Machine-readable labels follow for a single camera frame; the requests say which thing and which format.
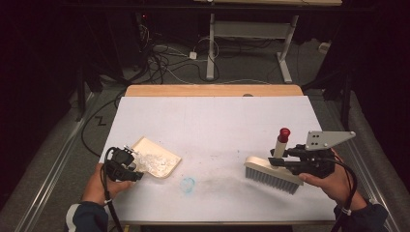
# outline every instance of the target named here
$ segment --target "wrist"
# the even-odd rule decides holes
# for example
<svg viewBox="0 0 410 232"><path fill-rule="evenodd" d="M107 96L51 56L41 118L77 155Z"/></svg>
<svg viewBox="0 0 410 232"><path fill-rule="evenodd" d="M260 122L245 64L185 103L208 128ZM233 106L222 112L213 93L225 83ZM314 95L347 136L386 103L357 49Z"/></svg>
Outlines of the wrist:
<svg viewBox="0 0 410 232"><path fill-rule="evenodd" d="M103 194L83 195L82 198L81 198L81 201L94 202L96 204L104 206L105 205L105 203L104 203L105 196Z"/></svg>

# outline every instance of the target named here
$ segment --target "red cap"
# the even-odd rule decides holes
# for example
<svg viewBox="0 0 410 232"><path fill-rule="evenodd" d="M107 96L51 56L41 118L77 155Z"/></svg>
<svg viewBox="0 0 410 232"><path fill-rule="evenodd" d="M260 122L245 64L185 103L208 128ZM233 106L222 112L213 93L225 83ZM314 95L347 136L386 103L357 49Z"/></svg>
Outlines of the red cap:
<svg viewBox="0 0 410 232"><path fill-rule="evenodd" d="M280 129L280 135L278 136L278 141L281 143L287 143L287 139L290 135L290 130L288 128Z"/></svg>

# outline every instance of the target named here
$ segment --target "brush bristles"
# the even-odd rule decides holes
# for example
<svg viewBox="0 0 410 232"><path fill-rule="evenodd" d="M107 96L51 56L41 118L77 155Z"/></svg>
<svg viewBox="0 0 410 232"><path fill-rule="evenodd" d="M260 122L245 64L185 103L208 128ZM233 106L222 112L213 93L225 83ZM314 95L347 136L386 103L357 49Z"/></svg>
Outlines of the brush bristles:
<svg viewBox="0 0 410 232"><path fill-rule="evenodd" d="M263 183L265 185L274 187L276 189L280 189L283 191L287 191L290 194L294 194L296 190L298 189L299 185L294 184L292 182L285 181L281 178L275 177L268 175L266 173L257 171L255 169L252 169L250 167L246 168L246 174L245 176L247 178L253 179L256 182Z"/></svg>

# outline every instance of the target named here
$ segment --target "sleeve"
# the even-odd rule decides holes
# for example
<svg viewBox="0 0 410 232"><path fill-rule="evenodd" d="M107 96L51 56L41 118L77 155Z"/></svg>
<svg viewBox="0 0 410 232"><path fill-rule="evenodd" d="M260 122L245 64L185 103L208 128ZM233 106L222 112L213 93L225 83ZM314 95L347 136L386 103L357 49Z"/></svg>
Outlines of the sleeve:
<svg viewBox="0 0 410 232"><path fill-rule="evenodd" d="M108 214L103 206L94 202L73 204L66 215L64 231L107 231Z"/></svg>
<svg viewBox="0 0 410 232"><path fill-rule="evenodd" d="M342 214L340 207L334 209L336 218ZM341 225L343 232L388 232L384 226L389 213L375 201L367 201L367 206L352 212L347 221Z"/></svg>

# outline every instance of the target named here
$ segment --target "metal bracket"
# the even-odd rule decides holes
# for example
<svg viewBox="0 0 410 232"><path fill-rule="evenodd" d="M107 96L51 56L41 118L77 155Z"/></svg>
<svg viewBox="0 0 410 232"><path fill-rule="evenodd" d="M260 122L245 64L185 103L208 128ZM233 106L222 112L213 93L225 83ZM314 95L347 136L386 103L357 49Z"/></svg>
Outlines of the metal bracket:
<svg viewBox="0 0 410 232"><path fill-rule="evenodd" d="M307 134L307 151L328 149L356 136L353 131L309 131Z"/></svg>

